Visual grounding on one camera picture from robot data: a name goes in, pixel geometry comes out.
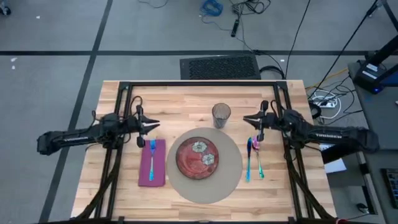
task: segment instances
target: white cable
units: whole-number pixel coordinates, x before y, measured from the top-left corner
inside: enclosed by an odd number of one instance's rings
[[[331,96],[317,96],[317,92],[318,92],[318,91],[325,92],[325,93],[327,93],[328,95],[331,95]],[[338,102],[338,104],[339,104],[338,111],[337,111],[337,113],[336,113],[335,115],[333,115],[333,116],[331,116],[331,117],[320,116],[320,118],[324,118],[324,119],[333,119],[333,118],[337,117],[337,115],[338,115],[338,114],[340,113],[340,111],[341,111],[341,100],[340,100],[340,98],[337,98],[336,95],[335,95],[334,93],[332,93],[332,92],[330,92],[330,91],[325,91],[325,90],[317,90],[317,91],[315,91],[315,92],[313,93],[313,95],[314,95],[314,97],[312,98],[312,101],[315,101],[316,99],[321,99],[321,101],[322,101],[322,100],[329,100],[329,99],[334,98],[334,99],[333,99],[334,103],[337,103],[337,102]]]

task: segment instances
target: wooden table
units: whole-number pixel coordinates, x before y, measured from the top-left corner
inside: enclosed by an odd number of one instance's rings
[[[293,109],[312,122],[303,81],[289,80],[287,85]],[[103,83],[96,109],[97,117],[114,111],[118,86],[117,81]],[[253,162],[252,181],[244,181],[246,141],[257,132],[245,123],[242,117],[257,113],[262,100],[274,99],[271,87],[135,86],[132,94],[142,96],[145,115],[158,119],[161,123],[146,139],[166,139],[167,151],[184,132],[198,127],[212,127],[211,108],[214,104],[223,102],[229,105],[231,117],[222,131],[232,137],[241,150],[244,169],[236,190],[227,198],[208,205],[195,204],[179,196],[172,188],[168,177],[164,187],[138,187],[141,149],[136,146],[136,135],[133,134],[132,141],[125,144],[123,149],[113,219],[124,216],[126,220],[286,221],[287,217],[294,216],[282,136],[279,131],[265,130],[265,140],[261,142],[261,162],[266,175],[264,180],[258,178],[257,162]],[[302,149],[302,155],[309,189],[326,210],[335,216],[320,152],[305,148]],[[101,146],[93,146],[87,150],[72,216],[82,212],[97,192],[104,157],[105,149]],[[302,210],[305,210],[302,195],[300,204]]]

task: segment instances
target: round placemat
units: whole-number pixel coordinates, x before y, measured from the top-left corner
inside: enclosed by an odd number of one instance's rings
[[[192,137],[206,138],[218,150],[217,169],[205,179],[188,178],[177,167],[177,149]],[[195,203],[215,203],[236,188],[242,176],[243,162],[238,146],[228,135],[214,128],[196,128],[175,140],[167,156],[166,169],[170,183],[183,198]]]

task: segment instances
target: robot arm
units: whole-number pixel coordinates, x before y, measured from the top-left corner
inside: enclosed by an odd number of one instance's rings
[[[264,140],[264,128],[270,128],[284,132],[289,137],[291,145],[299,149],[305,147],[308,142],[334,144],[344,148],[344,152],[333,152],[340,157],[358,151],[376,152],[379,150],[377,135],[368,129],[317,126],[306,122],[303,116],[295,110],[284,110],[282,117],[278,118],[275,112],[266,113],[267,109],[268,101],[263,101],[258,114],[243,118],[259,130],[258,141]],[[328,161],[324,162],[331,162],[339,158],[338,156],[330,156],[326,156]]]
[[[106,114],[98,124],[86,129],[73,131],[49,131],[37,139],[37,152],[42,155],[51,155],[63,147],[78,146],[82,144],[100,143],[103,147],[117,148],[120,136],[129,133],[139,133],[137,145],[145,146],[143,135],[148,134],[158,127],[159,121],[144,116],[141,105],[137,105],[137,113],[129,115],[126,119],[119,119],[115,113]]]

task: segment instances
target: blue spoon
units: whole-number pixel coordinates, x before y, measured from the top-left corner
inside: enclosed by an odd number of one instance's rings
[[[248,171],[246,172],[246,182],[250,182],[250,152],[251,152],[251,138],[248,139]]]

